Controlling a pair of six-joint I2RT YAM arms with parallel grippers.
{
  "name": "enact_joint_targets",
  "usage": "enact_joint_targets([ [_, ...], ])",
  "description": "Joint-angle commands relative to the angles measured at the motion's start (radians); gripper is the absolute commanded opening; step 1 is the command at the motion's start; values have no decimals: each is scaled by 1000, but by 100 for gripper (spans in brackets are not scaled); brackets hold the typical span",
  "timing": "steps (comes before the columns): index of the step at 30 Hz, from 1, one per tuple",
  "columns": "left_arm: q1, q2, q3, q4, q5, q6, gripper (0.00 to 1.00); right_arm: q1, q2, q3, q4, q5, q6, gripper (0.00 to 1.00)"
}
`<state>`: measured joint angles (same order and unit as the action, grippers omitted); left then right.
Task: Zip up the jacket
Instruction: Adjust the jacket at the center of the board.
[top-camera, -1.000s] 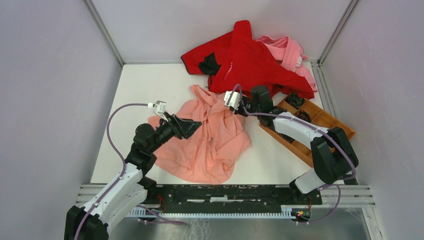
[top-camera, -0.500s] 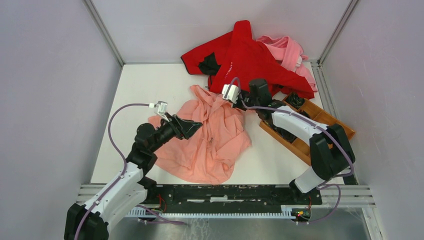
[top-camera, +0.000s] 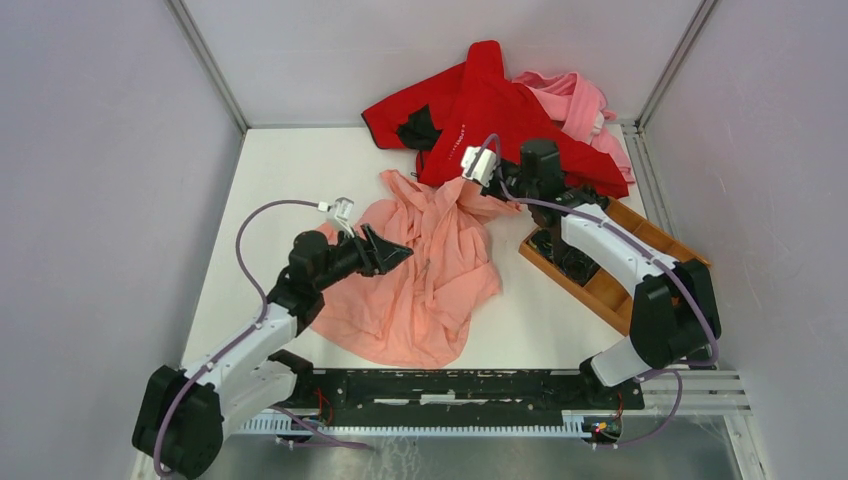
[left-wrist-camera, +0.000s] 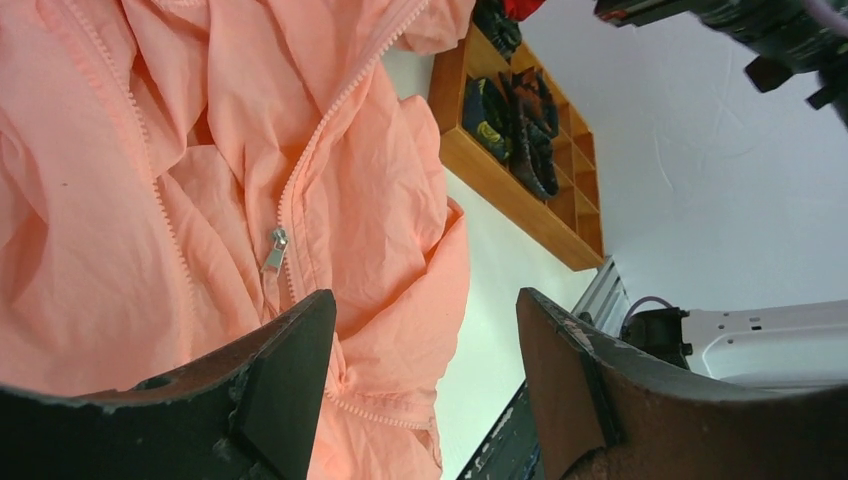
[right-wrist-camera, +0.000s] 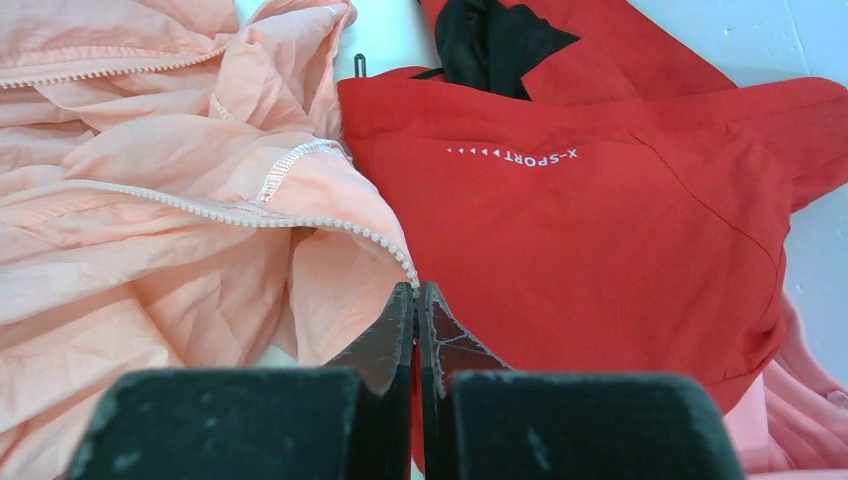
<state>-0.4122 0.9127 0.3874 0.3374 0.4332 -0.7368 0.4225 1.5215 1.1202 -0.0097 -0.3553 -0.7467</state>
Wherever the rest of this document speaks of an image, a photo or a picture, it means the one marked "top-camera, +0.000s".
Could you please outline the salmon orange jacket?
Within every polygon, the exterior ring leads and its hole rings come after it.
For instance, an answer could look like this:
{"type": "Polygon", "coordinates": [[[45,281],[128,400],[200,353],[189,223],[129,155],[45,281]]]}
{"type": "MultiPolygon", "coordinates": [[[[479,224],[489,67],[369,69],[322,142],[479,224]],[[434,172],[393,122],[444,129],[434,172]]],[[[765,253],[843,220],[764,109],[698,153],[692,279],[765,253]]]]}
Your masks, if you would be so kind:
{"type": "Polygon", "coordinates": [[[441,368],[462,353],[473,311],[501,291],[486,225],[521,207],[462,178],[438,188],[397,170],[380,179],[390,196],[358,223],[413,254],[386,275],[352,275],[325,290],[311,328],[374,363],[441,368]]]}

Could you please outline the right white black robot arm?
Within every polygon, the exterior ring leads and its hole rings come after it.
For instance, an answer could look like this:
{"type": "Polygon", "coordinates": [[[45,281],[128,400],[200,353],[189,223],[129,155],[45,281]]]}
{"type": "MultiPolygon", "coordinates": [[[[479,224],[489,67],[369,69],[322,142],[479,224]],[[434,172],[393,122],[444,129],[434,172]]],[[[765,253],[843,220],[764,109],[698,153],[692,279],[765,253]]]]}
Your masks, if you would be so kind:
{"type": "Polygon", "coordinates": [[[706,264],[678,260],[627,231],[604,209],[589,186],[569,186],[560,152],[551,140],[533,139],[520,149],[519,164],[501,157],[492,134],[466,149],[465,179],[484,196],[529,207],[548,230],[553,254],[575,250],[624,288],[633,302],[628,333],[580,365],[577,392],[591,408],[602,408],[628,380],[648,380],[671,365],[709,367],[718,361],[721,325],[706,264]]]}

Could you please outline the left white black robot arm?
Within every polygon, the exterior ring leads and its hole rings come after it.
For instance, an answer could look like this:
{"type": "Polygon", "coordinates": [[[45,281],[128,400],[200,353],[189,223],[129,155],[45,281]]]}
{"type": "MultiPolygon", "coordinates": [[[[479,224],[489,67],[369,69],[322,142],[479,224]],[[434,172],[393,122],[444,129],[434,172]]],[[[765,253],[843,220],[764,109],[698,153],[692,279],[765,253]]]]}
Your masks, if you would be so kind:
{"type": "Polygon", "coordinates": [[[196,479],[224,441],[261,411],[313,397],[313,378],[281,360],[325,306],[324,290],[351,275],[386,275],[412,257],[368,224],[336,242],[316,230],[293,241],[286,267],[260,296],[253,318],[216,350],[186,367],[160,366],[148,379],[132,445],[154,461],[161,478],[196,479]]]}

